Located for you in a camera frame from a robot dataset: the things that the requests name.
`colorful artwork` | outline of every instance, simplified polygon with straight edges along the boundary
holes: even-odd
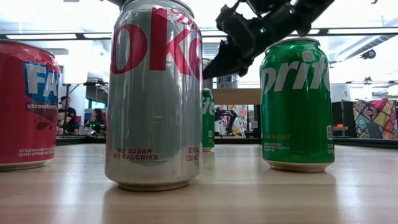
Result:
[[[396,101],[381,99],[354,102],[354,119],[359,138],[370,138],[366,123],[379,126],[383,139],[398,139]]]
[[[244,132],[248,125],[248,106],[247,105],[217,105],[222,110],[233,110],[238,115],[232,127],[232,132],[234,135],[244,136]],[[221,121],[215,121],[215,131],[219,132],[221,135],[226,134],[226,127],[229,122],[228,116],[221,117]]]

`table surface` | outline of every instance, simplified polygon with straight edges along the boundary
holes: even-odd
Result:
[[[0,173],[0,223],[398,223],[398,151],[336,146],[326,171],[219,145],[188,187],[128,192],[105,177],[104,144],[59,146],[45,167]]]

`sprite logo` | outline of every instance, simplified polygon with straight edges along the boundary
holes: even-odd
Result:
[[[214,115],[214,102],[211,102],[210,98],[204,98],[202,102],[202,115],[209,112],[210,115]]]
[[[302,52],[301,58],[301,62],[294,61],[290,63],[282,63],[279,68],[278,76],[276,75],[275,68],[269,67],[261,69],[262,94],[265,95],[269,90],[271,90],[274,84],[274,92],[282,91],[286,76],[290,70],[295,70],[297,72],[293,87],[291,88],[293,90],[301,90],[304,86],[310,69],[313,70],[313,78],[311,80],[310,89],[319,89],[322,80],[322,74],[326,69],[324,83],[326,89],[330,91],[328,60],[326,60],[325,56],[322,55],[318,62],[313,63],[315,59],[313,52],[310,50],[305,50]]]

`sprite can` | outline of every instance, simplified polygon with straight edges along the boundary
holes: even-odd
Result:
[[[262,157],[272,168],[322,172],[335,160],[328,58],[319,41],[282,40],[260,69]]]
[[[203,152],[208,152],[214,148],[214,98],[211,90],[202,90],[202,144]]]

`red coke lettering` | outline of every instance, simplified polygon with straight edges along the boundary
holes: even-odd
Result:
[[[176,22],[183,25],[192,25],[192,28],[196,30],[196,24],[191,21],[185,14],[172,9],[174,14],[180,15]],[[201,40],[195,38],[189,45],[188,50],[188,61],[185,59],[184,52],[180,47],[180,43],[187,38],[191,31],[184,29],[177,34],[172,40],[167,42],[167,10],[163,8],[153,8],[151,14],[151,32],[150,32],[150,55],[149,55],[149,70],[155,71],[166,71],[166,59],[170,54],[178,68],[178,71],[184,75],[193,75],[199,80],[200,79],[200,65],[201,58]],[[126,30],[129,34],[130,48],[127,64],[122,69],[118,69],[116,65],[116,47],[118,44],[118,37],[122,30]],[[111,71],[113,74],[126,73],[136,66],[138,66],[144,59],[147,51],[147,37],[145,32],[138,26],[128,24],[121,26],[114,33],[113,46],[112,46],[112,60],[111,60]]]

